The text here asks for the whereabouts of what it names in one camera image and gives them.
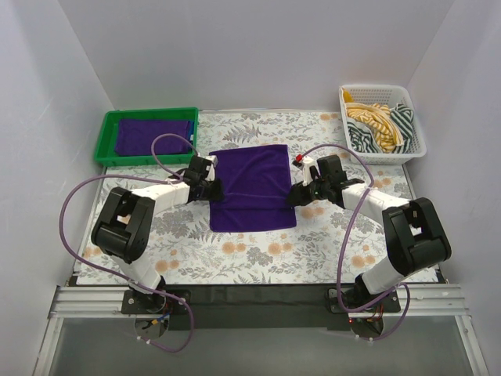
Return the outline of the purple towel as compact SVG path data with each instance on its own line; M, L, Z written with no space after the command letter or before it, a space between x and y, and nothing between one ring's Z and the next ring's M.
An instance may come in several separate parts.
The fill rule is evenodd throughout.
M189 120L120 119L114 151L121 157L151 155L153 141L171 133L187 139ZM191 151L187 143L177 137L164 137L157 141L155 153L159 155L186 154Z
M210 228L217 233L262 232L294 228L288 147L272 144L210 153L218 163L224 199L210 203Z

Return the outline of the blue towel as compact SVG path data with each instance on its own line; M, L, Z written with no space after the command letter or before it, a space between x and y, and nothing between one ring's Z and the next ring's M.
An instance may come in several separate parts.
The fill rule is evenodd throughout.
M190 144L192 146L195 146L196 144L196 141L195 141L195 131L196 131L196 125L195 125L195 121L193 120L190 120L188 121L189 123L189 131L187 132L187 139L189 140Z

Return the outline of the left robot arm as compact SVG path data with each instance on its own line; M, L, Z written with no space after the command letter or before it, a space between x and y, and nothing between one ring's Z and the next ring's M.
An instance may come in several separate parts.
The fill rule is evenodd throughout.
M216 156L193 156L181 180L168 178L136 190L113 188L99 214L91 241L110 256L130 279L133 296L150 312L165 304L155 291L165 285L147 257L153 217L175 206L193 201L220 201L222 181L216 177Z

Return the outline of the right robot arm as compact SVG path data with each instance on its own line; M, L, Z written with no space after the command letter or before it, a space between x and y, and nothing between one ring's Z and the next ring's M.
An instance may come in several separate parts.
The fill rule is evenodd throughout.
M336 289L337 305L344 311L369 309L407 277L450 259L449 240L429 199L391 196L361 179L350 179L337 156L314 160L297 155L292 164L302 171L303 179L291 187L287 196L291 206L329 201L383 227L386 256L357 276L349 289Z

